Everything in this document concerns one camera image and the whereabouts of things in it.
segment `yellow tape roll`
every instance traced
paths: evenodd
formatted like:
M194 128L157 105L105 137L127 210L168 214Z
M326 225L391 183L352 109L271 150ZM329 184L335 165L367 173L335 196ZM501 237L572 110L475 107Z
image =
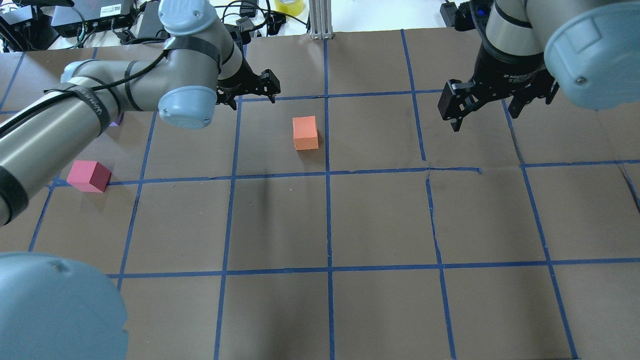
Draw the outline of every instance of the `yellow tape roll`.
M302 0L276 0L276 11L288 13L291 16L298 16L305 8Z

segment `orange cube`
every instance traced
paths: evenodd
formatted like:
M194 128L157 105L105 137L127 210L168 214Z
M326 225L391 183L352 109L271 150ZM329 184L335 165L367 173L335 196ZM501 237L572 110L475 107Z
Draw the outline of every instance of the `orange cube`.
M296 150L312 150L319 147L315 116L293 118L293 145Z

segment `barcode label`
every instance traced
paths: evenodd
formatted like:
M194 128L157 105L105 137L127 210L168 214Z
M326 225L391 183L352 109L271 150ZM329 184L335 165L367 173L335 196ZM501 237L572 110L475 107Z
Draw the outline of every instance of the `barcode label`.
M107 5L100 8L100 17L119 15L122 5Z

